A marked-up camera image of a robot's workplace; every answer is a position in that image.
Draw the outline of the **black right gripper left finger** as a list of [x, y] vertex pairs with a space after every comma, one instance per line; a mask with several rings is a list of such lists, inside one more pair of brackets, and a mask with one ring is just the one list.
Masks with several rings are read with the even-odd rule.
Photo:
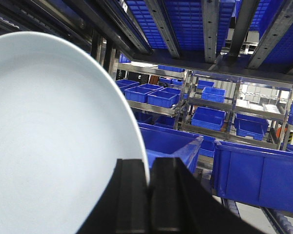
[[118, 159], [113, 175], [79, 234], [147, 234], [148, 198], [144, 164]]

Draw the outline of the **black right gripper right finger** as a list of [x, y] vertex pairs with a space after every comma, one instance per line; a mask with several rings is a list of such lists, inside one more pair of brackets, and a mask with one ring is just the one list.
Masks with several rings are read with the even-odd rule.
[[261, 233], [216, 201], [179, 158], [155, 159], [150, 191], [152, 234]]

